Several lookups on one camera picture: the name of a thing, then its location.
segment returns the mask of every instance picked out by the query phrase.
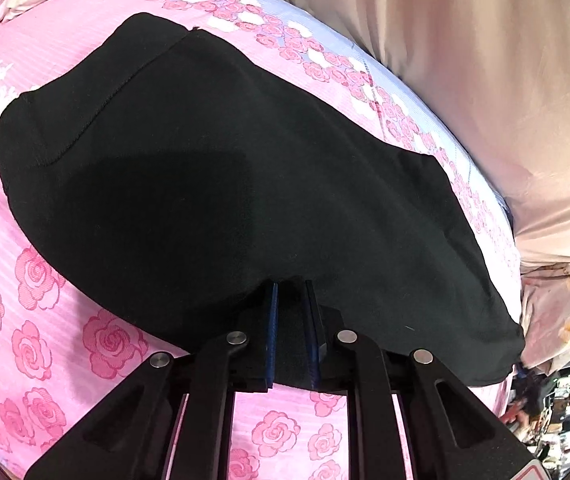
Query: black cloth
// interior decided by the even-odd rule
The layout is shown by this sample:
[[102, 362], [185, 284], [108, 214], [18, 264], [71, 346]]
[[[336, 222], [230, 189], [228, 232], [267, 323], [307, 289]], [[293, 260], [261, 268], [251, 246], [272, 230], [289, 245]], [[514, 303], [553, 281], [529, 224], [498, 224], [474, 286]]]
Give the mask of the black cloth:
[[523, 349], [446, 174], [216, 36], [148, 14], [0, 117], [18, 225], [71, 283], [188, 351], [266, 278], [465, 383]]

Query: black metal clamp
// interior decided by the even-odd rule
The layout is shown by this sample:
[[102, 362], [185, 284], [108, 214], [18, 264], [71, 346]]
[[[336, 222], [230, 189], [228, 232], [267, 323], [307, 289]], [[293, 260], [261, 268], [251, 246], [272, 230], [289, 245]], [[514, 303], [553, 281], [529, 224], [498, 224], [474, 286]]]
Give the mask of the black metal clamp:
[[[347, 330], [337, 310], [319, 306], [311, 282], [302, 288], [313, 388], [347, 394], [351, 480], [406, 478], [395, 394], [415, 479], [547, 478], [429, 351], [384, 351]], [[153, 354], [52, 446], [26, 480], [227, 480], [235, 392], [273, 385], [278, 293], [277, 284], [268, 284], [236, 330], [197, 354]]]

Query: pink bedsheet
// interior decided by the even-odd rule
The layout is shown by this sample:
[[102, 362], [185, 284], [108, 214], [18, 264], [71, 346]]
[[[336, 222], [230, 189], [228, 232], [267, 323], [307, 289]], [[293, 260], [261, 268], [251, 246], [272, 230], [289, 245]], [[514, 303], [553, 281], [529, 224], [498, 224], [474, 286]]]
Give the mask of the pink bedsheet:
[[[0, 26], [0, 113], [18, 93], [67, 72], [140, 11], [222, 36], [258, 65], [316, 94], [372, 135], [435, 154], [475, 227], [486, 260], [505, 266], [499, 280], [495, 276], [503, 272], [501, 267], [488, 263], [508, 303], [511, 293], [505, 291], [518, 287], [510, 281], [516, 276], [518, 282], [516, 250], [492, 215], [496, 204], [485, 198], [487, 193], [479, 198], [461, 178], [456, 154], [445, 150], [436, 134], [421, 131], [402, 101], [363, 72], [361, 54], [339, 56], [324, 50], [309, 27], [296, 28], [297, 23], [286, 30], [289, 47], [274, 48], [274, 37], [266, 33], [283, 33], [282, 16], [268, 14], [258, 0], [49, 0]], [[242, 12], [248, 21], [239, 20]], [[303, 14], [293, 8], [288, 12], [291, 20]], [[259, 28], [249, 14], [272, 29]], [[303, 44], [324, 52], [335, 70], [299, 61], [297, 47]], [[345, 73], [358, 78], [358, 86], [345, 84]], [[179, 99], [181, 91], [189, 91], [189, 82], [176, 83]], [[397, 117], [391, 122], [388, 114]], [[398, 135], [390, 124], [398, 126]], [[34, 251], [13, 220], [0, 183], [0, 462], [21, 478], [99, 399], [160, 349], [181, 354], [101, 309]], [[499, 413], [507, 390], [505, 381], [474, 391]], [[230, 478], [347, 480], [346, 415], [342, 397], [283, 386], [269, 394], [239, 395]]]

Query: metal rivet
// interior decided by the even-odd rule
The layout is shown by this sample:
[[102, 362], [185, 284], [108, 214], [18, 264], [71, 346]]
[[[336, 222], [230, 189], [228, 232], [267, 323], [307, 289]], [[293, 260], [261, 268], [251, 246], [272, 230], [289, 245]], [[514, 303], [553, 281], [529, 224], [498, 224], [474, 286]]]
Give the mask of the metal rivet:
[[154, 368], [163, 368], [169, 364], [170, 357], [166, 352], [156, 352], [149, 358], [149, 364]]
[[245, 341], [247, 341], [245, 332], [239, 332], [236, 330], [227, 334], [227, 342], [230, 345], [242, 345]]
[[336, 337], [341, 343], [356, 343], [358, 336], [352, 330], [341, 330]]
[[414, 352], [414, 360], [422, 365], [428, 365], [434, 361], [434, 356], [432, 352], [421, 349]]

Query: bed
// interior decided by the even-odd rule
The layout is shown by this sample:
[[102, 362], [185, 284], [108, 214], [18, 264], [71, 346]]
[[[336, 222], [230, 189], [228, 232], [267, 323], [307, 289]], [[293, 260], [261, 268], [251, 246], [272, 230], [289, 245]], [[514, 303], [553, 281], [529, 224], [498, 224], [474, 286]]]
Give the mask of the bed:
[[[137, 12], [206, 29], [373, 136], [435, 156], [492, 282], [518, 322], [520, 258], [501, 197], [407, 86], [354, 43], [282, 0], [48, 0], [0, 25], [0, 114], [20, 92], [67, 72]], [[22, 478], [158, 350], [182, 353], [101, 309], [52, 269], [15, 224], [0, 183], [0, 463]], [[474, 392], [498, 415], [508, 381]], [[232, 439], [231, 479], [347, 478], [342, 397], [284, 386], [241, 394]]]

